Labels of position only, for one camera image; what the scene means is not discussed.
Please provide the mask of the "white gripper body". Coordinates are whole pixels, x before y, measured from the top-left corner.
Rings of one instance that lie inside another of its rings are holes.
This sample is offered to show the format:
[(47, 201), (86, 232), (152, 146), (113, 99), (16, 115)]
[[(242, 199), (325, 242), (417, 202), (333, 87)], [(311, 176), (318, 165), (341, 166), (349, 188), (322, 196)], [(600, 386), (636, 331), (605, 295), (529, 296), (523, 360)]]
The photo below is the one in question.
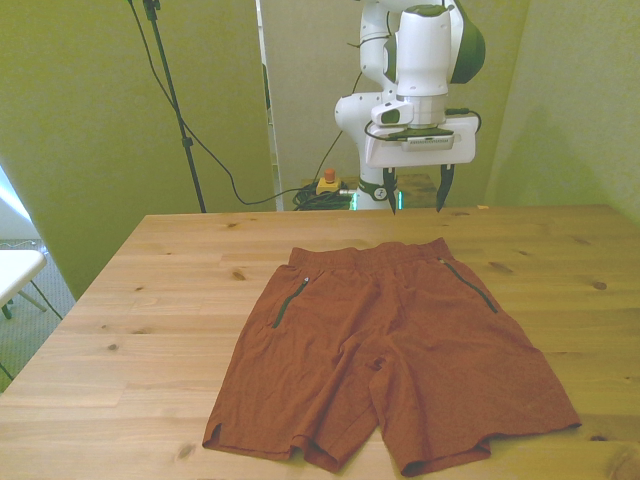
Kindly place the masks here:
[(365, 127), (364, 159), (372, 168), (467, 164), (476, 153), (476, 116), (448, 117), (439, 130)]

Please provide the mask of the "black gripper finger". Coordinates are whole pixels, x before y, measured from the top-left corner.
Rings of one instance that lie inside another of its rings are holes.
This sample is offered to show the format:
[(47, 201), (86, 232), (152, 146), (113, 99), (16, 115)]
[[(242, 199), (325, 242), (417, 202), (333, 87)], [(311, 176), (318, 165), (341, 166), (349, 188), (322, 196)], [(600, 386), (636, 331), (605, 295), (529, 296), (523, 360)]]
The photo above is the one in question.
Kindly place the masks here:
[(440, 168), (440, 185), (436, 193), (436, 211), (440, 212), (446, 203), (455, 174), (454, 165), (442, 165)]
[(383, 169), (383, 186), (387, 195), (387, 200), (390, 205), (390, 209), (393, 214), (396, 214), (397, 209), (397, 176), (394, 168)]

